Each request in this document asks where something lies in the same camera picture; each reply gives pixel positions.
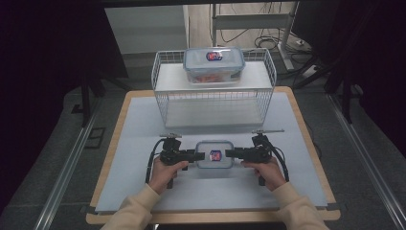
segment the cable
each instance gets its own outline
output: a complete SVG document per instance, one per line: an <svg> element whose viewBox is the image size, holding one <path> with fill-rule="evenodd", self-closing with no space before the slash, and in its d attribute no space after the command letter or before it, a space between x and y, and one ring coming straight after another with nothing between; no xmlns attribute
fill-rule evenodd
<svg viewBox="0 0 406 230"><path fill-rule="evenodd" d="M254 40L254 44L255 44L255 46L256 46L257 48L263 48L263 47L261 46L261 44L262 44L263 42L273 42L273 43L274 43L274 46L273 46L272 48L269 48L268 50L273 50L273 49L275 49L276 47L278 47L278 42L275 40L275 38L274 38L273 36L268 36L268 35L260 36L260 37L257 37L257 38Z"/></svg>
<svg viewBox="0 0 406 230"><path fill-rule="evenodd" d="M319 157L319 159L322 159L322 150L320 149L320 147L316 144L316 142L314 142L314 131L313 128L311 128L311 126L308 124L308 122L304 119L304 123L306 125L306 127L309 129L309 134L310 134L310 139L311 142L313 143L313 146L316 149L316 153L317 156Z"/></svg>
<svg viewBox="0 0 406 230"><path fill-rule="evenodd" d="M213 41L213 36L212 36L212 4L209 4L209 34L210 34L210 40Z"/></svg>
<svg viewBox="0 0 406 230"><path fill-rule="evenodd" d="M311 63L311 61L313 61L313 59L314 59L314 56L313 56L312 58L310 58L310 59L304 64L304 66L303 66L301 69L299 69L300 71L297 72L297 74L296 74L296 76L295 76L295 79L294 79L293 82L292 82L292 86L291 86L292 89L294 88L293 86L295 85L296 79L297 79L297 77L299 76L299 74L300 74L304 69L307 69L307 68L309 67L309 64Z"/></svg>
<svg viewBox="0 0 406 230"><path fill-rule="evenodd" d="M271 142L266 141L266 140L259 140L259 141L262 142L263 145L265 145L266 147L271 149L271 151L275 154L275 156L277 157L277 159L281 163L282 170L283 170L283 175L284 175L284 180L286 180L286 182L288 182L289 181L289 172L288 172L287 167L286 167L286 163L285 163L285 160L284 160L284 155L283 155L283 158L282 158L280 153L271 144Z"/></svg>
<svg viewBox="0 0 406 230"><path fill-rule="evenodd" d="M268 4L268 3L264 3L263 6L259 9L259 12L258 12L258 13L260 13L260 12L262 11L262 9L263 9L263 13L266 13L265 10L266 10L266 5L267 5L267 4ZM271 4L269 5L268 13L271 12L272 4L273 4L273 2L271 2ZM262 36L264 30L265 30L265 29L258 30L258 35L257 35L257 37Z"/></svg>
<svg viewBox="0 0 406 230"><path fill-rule="evenodd" d="M234 3L231 4L231 10L233 10L233 12L234 12L235 14L237 14L236 10L234 10Z"/></svg>
<svg viewBox="0 0 406 230"><path fill-rule="evenodd" d="M146 174L146 184L149 182L149 177L150 177L151 170L152 170L153 156L155 155L156 148L158 147L159 143L161 143L161 142L163 142L163 141L165 141L164 138L161 139L161 140L159 140L159 141L155 144L155 146L153 147L153 150L152 150L152 152L151 152L151 154L150 154L150 156L149 156L148 165L147 165L147 174Z"/></svg>
<svg viewBox="0 0 406 230"><path fill-rule="evenodd" d="M278 151L281 153L281 155L282 155L282 157L283 157L283 161L286 162L286 160L284 159L284 153L283 153L283 151L282 151L281 149L279 149L278 147L275 147L275 150L278 150Z"/></svg>
<svg viewBox="0 0 406 230"><path fill-rule="evenodd" d="M221 4L218 5L218 14L221 14ZM241 32L241 33L238 34L237 36L231 38L230 40L226 40L226 39L224 38L224 36L223 36L223 30L220 30L221 39L223 39L223 41L224 41L225 43L228 43L228 42L230 42L230 41L233 41L233 40L237 39L239 36L241 36L242 34L244 34L245 32L247 32L247 31L249 31L249 30L250 30L250 29L244 30L243 32Z"/></svg>

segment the gray floor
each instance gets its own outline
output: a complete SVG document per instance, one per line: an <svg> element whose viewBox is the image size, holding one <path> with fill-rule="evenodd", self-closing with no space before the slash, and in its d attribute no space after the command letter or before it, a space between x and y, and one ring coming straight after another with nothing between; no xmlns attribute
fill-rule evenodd
<svg viewBox="0 0 406 230"><path fill-rule="evenodd" d="M291 86L295 77L285 74L278 53L273 52L272 57L279 73L277 85ZM124 62L129 79L122 81L135 89L151 89L150 69L153 55L126 55ZM295 90L294 93L313 142L321 154L321 162L331 189L337 202L343 207L341 218L328 221L327 226L331 229L395 229L394 222L381 197L324 93L325 81L326 79L321 78L303 89ZM87 148L81 153L50 229L100 229L99 225L86 223L85 213L82 210L90 203L125 96L125 92L116 85L108 81L104 81L103 84L107 93L101 99L100 112L93 125L93 127L105 128L101 145L99 148L94 148L97 145L95 140L89 139L86 142ZM71 111L75 104L80 103L81 95L78 89L66 95L59 122L30 173L0 218L0 229L33 229L56 178L79 136L81 115L72 114ZM406 207L405 158L365 114L357 99L351 101L350 112L353 126L372 160L399 203L402 207ZM273 228L275 227L273 224L252 226L256 229L283 229L280 224L277 228ZM246 229L248 226L160 226L162 229L227 229L228 227Z"/></svg>

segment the wire shelf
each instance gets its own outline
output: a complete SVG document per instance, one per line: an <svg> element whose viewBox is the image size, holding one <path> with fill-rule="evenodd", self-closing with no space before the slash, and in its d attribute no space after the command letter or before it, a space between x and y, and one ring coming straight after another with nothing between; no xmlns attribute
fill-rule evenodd
<svg viewBox="0 0 406 230"><path fill-rule="evenodd" d="M166 127L262 125L277 80L266 49L243 50L241 80L229 84L190 84L184 51L158 52L151 81Z"/></svg>

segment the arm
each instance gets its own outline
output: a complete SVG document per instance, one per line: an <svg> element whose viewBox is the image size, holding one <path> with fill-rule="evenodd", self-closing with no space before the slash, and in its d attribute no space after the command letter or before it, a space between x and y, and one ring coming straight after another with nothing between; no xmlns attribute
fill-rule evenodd
<svg viewBox="0 0 406 230"><path fill-rule="evenodd" d="M306 196L299 196L292 184L286 182L278 166L277 159L272 157L266 164L242 161L244 167L254 168L257 176L262 175L265 186L280 204L279 216L287 229L328 229L314 205Z"/></svg>
<svg viewBox="0 0 406 230"><path fill-rule="evenodd" d="M149 183L137 195L128 196L102 230L144 229L152 218L150 211L161 198L160 194L165 191L169 181L176 177L177 171L186 166L187 161L165 166L159 157L155 158Z"/></svg>

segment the sweater sleeve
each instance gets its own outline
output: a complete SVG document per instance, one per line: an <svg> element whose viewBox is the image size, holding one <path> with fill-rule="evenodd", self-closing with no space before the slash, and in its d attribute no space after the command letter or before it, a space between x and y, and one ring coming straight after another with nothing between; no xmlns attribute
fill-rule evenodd
<svg viewBox="0 0 406 230"><path fill-rule="evenodd" d="M287 229L328 229L308 197L299 196L289 182L276 189L273 195L281 206L279 217Z"/></svg>
<svg viewBox="0 0 406 230"><path fill-rule="evenodd" d="M122 203L120 210L104 225L107 229L144 229L152 218L150 211L161 197L147 184L137 195L128 196Z"/></svg>

